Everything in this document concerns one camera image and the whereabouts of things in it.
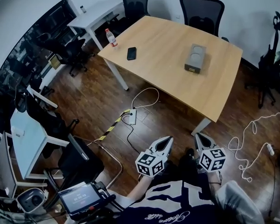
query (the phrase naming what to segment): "small display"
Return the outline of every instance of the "small display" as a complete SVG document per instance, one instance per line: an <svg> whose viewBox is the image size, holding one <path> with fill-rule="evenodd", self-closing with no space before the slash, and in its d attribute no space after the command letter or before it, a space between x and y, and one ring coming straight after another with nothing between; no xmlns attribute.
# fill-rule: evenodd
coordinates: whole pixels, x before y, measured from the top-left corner
<svg viewBox="0 0 280 224"><path fill-rule="evenodd" d="M60 198L69 213L87 208L101 199L91 184L67 189L65 193L60 193Z"/></svg>
<svg viewBox="0 0 280 224"><path fill-rule="evenodd" d="M136 59L136 48L135 47L130 47L128 50L127 50L127 60L130 61L130 60L135 60Z"/></svg>

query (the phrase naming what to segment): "yellow and black tape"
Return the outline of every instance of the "yellow and black tape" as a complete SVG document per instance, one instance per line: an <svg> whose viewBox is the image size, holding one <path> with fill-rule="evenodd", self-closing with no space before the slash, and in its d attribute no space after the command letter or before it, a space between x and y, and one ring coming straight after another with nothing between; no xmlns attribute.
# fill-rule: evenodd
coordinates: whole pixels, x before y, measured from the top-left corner
<svg viewBox="0 0 280 224"><path fill-rule="evenodd" d="M111 127L108 128L108 130L98 140L102 141L108 135L108 133L110 133L114 129L114 127L117 125L117 123L120 122L121 117L124 116L126 113L129 113L129 112L130 112L130 109L123 111L121 113L120 117L117 120L115 120L115 122L111 125Z"/></svg>

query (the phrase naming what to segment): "power strip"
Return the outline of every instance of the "power strip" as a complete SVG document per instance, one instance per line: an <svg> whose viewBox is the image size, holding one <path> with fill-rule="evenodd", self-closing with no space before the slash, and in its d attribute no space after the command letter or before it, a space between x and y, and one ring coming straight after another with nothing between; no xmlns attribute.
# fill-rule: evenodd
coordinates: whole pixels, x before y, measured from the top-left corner
<svg viewBox="0 0 280 224"><path fill-rule="evenodd" d="M136 118L137 118L137 110L136 109L131 109L130 110L129 124L130 125L136 125Z"/></svg>

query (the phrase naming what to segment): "power adapter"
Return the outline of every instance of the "power adapter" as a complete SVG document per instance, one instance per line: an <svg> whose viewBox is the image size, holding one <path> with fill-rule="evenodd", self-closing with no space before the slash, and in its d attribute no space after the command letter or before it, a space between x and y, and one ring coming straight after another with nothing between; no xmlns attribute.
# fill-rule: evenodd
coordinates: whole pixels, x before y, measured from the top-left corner
<svg viewBox="0 0 280 224"><path fill-rule="evenodd" d="M270 155L274 156L275 152L274 152L274 150L272 148L272 145L271 144L267 144L266 147L267 147L267 150L269 151Z"/></svg>
<svg viewBox="0 0 280 224"><path fill-rule="evenodd" d="M137 118L137 110L136 109L131 109L130 110L129 124L130 125L136 125L136 118Z"/></svg>

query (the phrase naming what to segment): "gray box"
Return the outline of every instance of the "gray box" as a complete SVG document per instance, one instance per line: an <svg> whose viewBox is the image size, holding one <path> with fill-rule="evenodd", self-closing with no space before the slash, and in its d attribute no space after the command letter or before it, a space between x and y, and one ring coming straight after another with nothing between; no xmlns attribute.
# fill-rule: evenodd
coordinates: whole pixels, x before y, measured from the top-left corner
<svg viewBox="0 0 280 224"><path fill-rule="evenodd" d="M190 54L185 62L185 70L189 70L199 74L202 68L205 50L206 47L193 44L190 50Z"/></svg>

